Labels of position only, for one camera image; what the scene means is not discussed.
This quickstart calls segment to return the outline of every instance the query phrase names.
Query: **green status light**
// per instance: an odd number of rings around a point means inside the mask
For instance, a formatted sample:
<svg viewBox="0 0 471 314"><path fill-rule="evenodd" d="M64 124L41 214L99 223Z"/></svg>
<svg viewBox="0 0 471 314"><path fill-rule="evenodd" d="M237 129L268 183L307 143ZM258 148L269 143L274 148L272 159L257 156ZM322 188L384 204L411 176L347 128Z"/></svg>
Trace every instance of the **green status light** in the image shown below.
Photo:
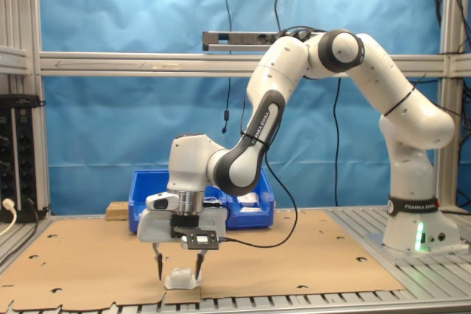
<svg viewBox="0 0 471 314"><path fill-rule="evenodd" d="M419 222L417 225L417 234L415 237L415 250L419 251L420 250L420 244L422 242L422 231L424 230L424 223Z"/></svg>

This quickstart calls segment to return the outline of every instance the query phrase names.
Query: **blue bin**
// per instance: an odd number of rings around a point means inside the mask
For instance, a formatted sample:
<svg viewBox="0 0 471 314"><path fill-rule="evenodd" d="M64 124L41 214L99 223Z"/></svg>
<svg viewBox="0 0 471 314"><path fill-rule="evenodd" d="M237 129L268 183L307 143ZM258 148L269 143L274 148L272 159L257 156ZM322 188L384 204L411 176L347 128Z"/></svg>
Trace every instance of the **blue bin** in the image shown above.
<svg viewBox="0 0 471 314"><path fill-rule="evenodd" d="M138 231L141 213L146 208L146 197L166 191L169 178L167 169L134 172L128 201L131 232ZM263 169L254 192L258 194L260 202L257 207L262 210L258 213L241 213L243 206L238 203L237 198L228 196L215 187L206 187L205 198L216 197L222 204L229 207L231 216L226 222L228 229L269 227L273 224L275 198Z"/></svg>
<svg viewBox="0 0 471 314"><path fill-rule="evenodd" d="M230 217L226 222L228 229L267 228L273 224L275 197L263 168L260 180L253 191L258 195L259 204L256 207L261 209L257 213L241 212L244 206L238 202L235 196L227 195L226 205L230 209Z"/></svg>

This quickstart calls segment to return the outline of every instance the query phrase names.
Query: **blue backdrop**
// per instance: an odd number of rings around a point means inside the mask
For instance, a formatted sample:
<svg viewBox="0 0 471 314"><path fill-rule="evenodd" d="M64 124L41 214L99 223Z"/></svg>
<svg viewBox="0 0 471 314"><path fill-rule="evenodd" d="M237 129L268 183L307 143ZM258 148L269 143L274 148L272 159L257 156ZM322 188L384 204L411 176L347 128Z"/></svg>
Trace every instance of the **blue backdrop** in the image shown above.
<svg viewBox="0 0 471 314"><path fill-rule="evenodd" d="M274 2L229 0L233 30L276 31ZM224 0L40 0L40 11L45 51L200 53L203 31L229 29ZM391 54L439 50L433 0L279 0L278 12L282 27L365 32ZM103 213L109 202L125 200L133 171L167 168L171 141L184 132L232 147L247 82L233 79L223 135L226 78L46 77L52 211ZM300 206L333 205L336 84L302 82L270 150ZM420 89L436 98L436 84ZM389 159L379 113L349 79L337 111L340 204L385 204ZM270 181L278 206L289 207Z"/></svg>

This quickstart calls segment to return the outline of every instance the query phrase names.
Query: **black device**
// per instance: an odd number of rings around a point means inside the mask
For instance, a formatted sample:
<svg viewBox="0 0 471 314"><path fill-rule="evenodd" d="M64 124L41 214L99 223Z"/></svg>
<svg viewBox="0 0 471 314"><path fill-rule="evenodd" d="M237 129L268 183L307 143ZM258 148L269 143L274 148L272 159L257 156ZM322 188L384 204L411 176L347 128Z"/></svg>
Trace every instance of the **black device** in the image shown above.
<svg viewBox="0 0 471 314"><path fill-rule="evenodd" d="M34 95L0 95L0 204L12 199L20 223L36 221L25 203L31 199L38 205L32 110L39 106ZM40 219L46 214L46 208L38 210ZM11 220L11 212L2 208L0 221Z"/></svg>

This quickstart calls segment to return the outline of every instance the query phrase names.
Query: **metal table surface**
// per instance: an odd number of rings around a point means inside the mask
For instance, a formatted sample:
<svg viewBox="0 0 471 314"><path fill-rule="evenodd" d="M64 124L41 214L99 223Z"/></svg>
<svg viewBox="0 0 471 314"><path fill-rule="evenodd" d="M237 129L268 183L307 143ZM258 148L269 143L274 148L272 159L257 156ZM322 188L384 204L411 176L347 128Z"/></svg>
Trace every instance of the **metal table surface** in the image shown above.
<svg viewBox="0 0 471 314"><path fill-rule="evenodd" d="M471 254L437 256L428 260L403 261L395 266L382 258L364 237L381 234L386 227L385 207L324 208L375 259L406 288L396 291L328 293L304 296L264 296L202 300L198 304L159 304L116 306L90 314L139 313L471 313ZM57 219L103 218L103 215L52 217L41 221L34 241ZM471 232L471 217L449 215L463 233ZM0 224L0 231L7 225ZM34 224L15 225L0 238L0 260L32 231ZM13 257L2 271L11 264ZM8 314L18 313L13 309ZM24 314L75 314L56 310L27 311Z"/></svg>

